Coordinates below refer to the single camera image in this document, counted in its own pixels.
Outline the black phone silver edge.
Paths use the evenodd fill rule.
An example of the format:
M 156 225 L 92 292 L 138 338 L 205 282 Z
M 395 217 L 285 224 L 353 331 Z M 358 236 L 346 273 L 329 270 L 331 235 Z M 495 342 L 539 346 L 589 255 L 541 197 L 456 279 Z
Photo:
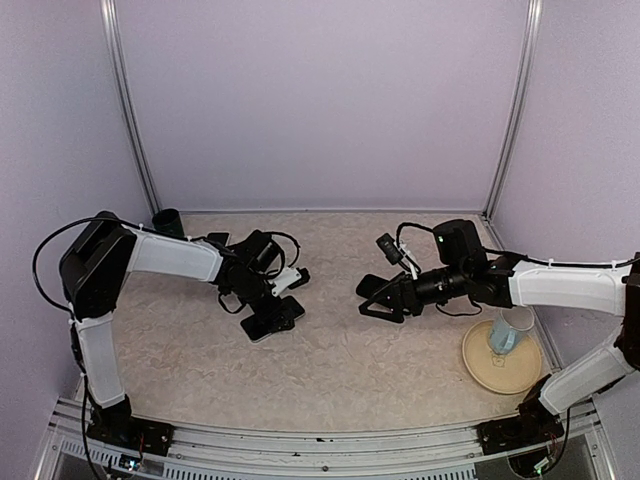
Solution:
M 243 319 L 240 325 L 252 342 L 259 342 L 273 334 L 292 330 L 296 320 L 304 314 L 304 307 L 293 296 L 274 298 Z

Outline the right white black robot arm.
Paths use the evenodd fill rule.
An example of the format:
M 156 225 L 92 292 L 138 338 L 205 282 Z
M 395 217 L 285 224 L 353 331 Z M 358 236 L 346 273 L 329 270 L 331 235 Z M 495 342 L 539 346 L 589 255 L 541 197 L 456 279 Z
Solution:
M 465 296 L 475 307 L 555 306 L 601 311 L 621 318 L 620 330 L 592 352 L 539 381 L 519 405 L 511 433 L 535 442 L 557 416 L 639 369 L 639 260 L 562 263 L 485 248 L 470 220 L 454 219 L 430 230 L 441 268 L 423 272 L 398 234 L 376 241 L 403 272 L 390 280 L 367 274 L 356 288 L 361 314 L 401 324 L 427 305 Z

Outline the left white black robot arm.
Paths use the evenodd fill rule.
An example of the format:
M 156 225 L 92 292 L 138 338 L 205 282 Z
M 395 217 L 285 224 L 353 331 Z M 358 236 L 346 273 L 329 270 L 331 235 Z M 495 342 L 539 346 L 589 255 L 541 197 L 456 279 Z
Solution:
M 71 310 L 87 390 L 99 408 L 102 430 L 121 445 L 140 434 L 120 378 L 112 321 L 128 276 L 134 272 L 187 278 L 235 296 L 251 314 L 241 327 L 253 342 L 294 328 L 305 310 L 291 290 L 310 280 L 307 269 L 286 259 L 273 231 L 254 230 L 227 245 L 217 235 L 178 238 L 129 224 L 104 211 L 63 255 L 59 273 Z

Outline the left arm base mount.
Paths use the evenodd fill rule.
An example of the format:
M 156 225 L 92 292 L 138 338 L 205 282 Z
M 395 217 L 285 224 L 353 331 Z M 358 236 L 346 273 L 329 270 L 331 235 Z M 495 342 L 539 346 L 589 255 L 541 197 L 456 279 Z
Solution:
M 166 457 L 174 430 L 165 422 L 93 412 L 87 435 L 108 445 Z

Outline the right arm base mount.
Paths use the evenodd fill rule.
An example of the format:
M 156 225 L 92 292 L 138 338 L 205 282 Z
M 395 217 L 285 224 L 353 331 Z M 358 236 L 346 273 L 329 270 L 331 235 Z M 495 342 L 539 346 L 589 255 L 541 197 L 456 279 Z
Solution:
M 482 422 L 476 431 L 484 455 L 521 449 L 565 434 L 559 416 L 538 404 L 520 407 L 512 417 Z

